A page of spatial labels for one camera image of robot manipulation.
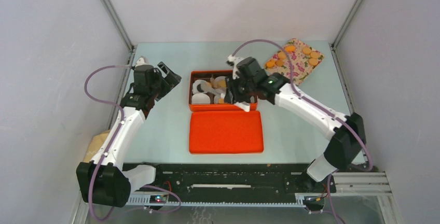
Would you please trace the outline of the metal tongs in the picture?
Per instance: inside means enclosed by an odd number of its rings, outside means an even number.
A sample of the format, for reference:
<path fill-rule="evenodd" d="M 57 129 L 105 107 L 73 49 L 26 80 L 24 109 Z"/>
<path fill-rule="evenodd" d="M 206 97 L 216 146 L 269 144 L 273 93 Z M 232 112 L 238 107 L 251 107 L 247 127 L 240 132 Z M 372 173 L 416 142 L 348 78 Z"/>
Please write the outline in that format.
<path fill-rule="evenodd" d="M 234 102 L 233 99 L 229 96 L 226 92 L 219 92 L 215 90 L 211 85 L 207 86 L 206 88 L 207 93 L 212 93 L 214 95 L 219 95 L 224 99 L 225 103 L 233 104 L 240 109 L 244 110 L 245 112 L 249 112 L 251 110 L 250 103 L 247 102 Z"/>

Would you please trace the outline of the floral tray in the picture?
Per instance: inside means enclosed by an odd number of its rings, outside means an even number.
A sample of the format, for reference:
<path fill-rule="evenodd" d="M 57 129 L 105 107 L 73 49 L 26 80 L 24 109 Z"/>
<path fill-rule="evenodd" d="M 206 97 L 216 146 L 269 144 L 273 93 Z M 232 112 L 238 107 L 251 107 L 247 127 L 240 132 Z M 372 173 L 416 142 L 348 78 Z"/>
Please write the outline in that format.
<path fill-rule="evenodd" d="M 324 54 L 316 50 L 315 48 L 311 47 L 310 45 L 306 44 L 305 42 L 297 39 L 292 38 L 290 39 L 284 46 L 294 45 L 296 47 L 295 52 L 288 53 L 286 51 L 282 51 L 281 49 L 278 50 L 272 57 L 268 60 L 276 61 L 279 60 L 277 57 L 278 52 L 284 52 L 287 55 L 287 59 L 284 60 L 283 66 L 274 66 L 272 68 L 266 68 L 264 65 L 264 69 L 272 74 L 272 73 L 279 73 L 286 78 L 290 78 L 290 75 L 293 76 L 293 82 L 296 86 L 299 86 L 303 83 L 303 81 L 311 75 L 315 67 L 317 67 L 324 59 Z M 310 47 L 312 51 L 316 51 L 320 53 L 320 57 L 318 58 L 319 64 L 317 66 L 311 66 L 308 63 L 308 60 L 311 58 L 310 54 L 306 55 L 302 52 L 302 49 L 304 47 Z"/>

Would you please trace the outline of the orange tin lid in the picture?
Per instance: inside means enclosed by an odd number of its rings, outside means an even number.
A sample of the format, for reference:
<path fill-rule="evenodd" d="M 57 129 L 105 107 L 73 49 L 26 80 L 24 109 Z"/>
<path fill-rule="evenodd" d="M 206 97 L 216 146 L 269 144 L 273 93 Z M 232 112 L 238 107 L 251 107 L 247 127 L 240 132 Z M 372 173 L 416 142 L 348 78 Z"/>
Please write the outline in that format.
<path fill-rule="evenodd" d="M 192 154 L 262 153 L 264 136 L 259 111 L 192 113 L 189 152 Z"/>

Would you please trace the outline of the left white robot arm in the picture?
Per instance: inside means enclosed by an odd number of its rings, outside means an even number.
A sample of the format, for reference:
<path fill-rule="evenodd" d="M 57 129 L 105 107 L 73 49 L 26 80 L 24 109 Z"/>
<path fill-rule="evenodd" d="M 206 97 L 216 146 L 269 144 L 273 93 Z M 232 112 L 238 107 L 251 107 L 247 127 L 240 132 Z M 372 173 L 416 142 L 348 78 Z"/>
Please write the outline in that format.
<path fill-rule="evenodd" d="M 137 60 L 133 69 L 134 81 L 120 104 L 109 136 L 89 162 L 81 162 L 76 175 L 82 198 L 87 203 L 123 207 L 131 193 L 143 186 L 151 191 L 163 187 L 164 177 L 151 165 L 138 165 L 128 171 L 123 163 L 128 148 L 143 125 L 149 112 L 174 89 L 181 76 L 163 62 L 152 66 L 144 58 Z"/>

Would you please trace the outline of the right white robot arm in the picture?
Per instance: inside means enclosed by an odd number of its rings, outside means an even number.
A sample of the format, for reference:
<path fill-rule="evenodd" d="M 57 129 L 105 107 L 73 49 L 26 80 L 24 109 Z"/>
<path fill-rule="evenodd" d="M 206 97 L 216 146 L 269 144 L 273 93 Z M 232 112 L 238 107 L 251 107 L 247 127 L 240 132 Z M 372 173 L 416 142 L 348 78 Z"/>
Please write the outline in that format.
<path fill-rule="evenodd" d="M 323 180 L 337 170 L 345 169 L 365 146 L 362 119 L 330 110 L 303 93 L 279 74 L 268 75 L 252 57 L 230 55 L 227 59 L 232 75 L 226 78 L 227 89 L 222 95 L 226 103 L 250 111 L 250 98 L 255 96 L 282 107 L 315 126 L 329 141 L 326 150 L 310 163 L 302 174 L 302 186 L 317 191 Z"/>

